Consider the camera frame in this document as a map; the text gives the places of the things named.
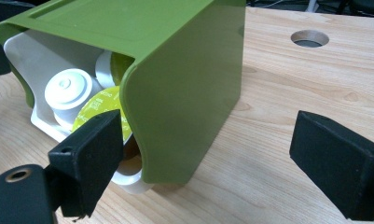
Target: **table surface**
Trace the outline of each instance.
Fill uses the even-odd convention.
[[[317,30],[309,49],[290,36]],[[374,142],[374,19],[246,9],[242,96],[186,185],[130,195],[110,183],[80,223],[349,223],[294,164],[299,110],[329,117]],[[30,122],[21,84],[0,77],[0,174],[48,164],[57,143]],[[73,223],[58,211],[60,223]]]

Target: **round hole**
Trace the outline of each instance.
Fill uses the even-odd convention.
[[[295,44],[306,48],[319,48],[329,42],[329,37],[323,32],[315,30],[302,30],[291,35]]]
[[[71,152],[73,150],[72,147],[65,147],[64,149],[62,149],[62,153],[68,153],[68,152]]]
[[[20,169],[17,171],[12,172],[10,175],[7,175],[6,182],[14,183],[21,181],[27,178],[32,171],[30,169]]]

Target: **green plastic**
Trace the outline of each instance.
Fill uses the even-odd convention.
[[[34,29],[133,58],[120,96],[143,179],[186,183],[240,97],[244,6],[244,0],[55,0],[1,22],[0,43]]]

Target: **yellow label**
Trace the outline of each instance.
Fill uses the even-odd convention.
[[[115,109],[120,109],[123,142],[125,142],[132,135],[132,130],[126,119],[125,113],[123,112],[122,106],[120,105],[119,86],[99,91],[94,95],[79,111],[71,132],[81,127],[94,116]]]

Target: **wood grain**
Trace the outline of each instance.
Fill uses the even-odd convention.
[[[297,46],[300,30],[329,43]],[[140,195],[111,183],[79,223],[351,223],[289,158],[299,110],[374,141],[374,19],[247,8],[242,96],[192,179]],[[56,142],[31,112],[19,81],[1,76],[0,174],[48,164]]]

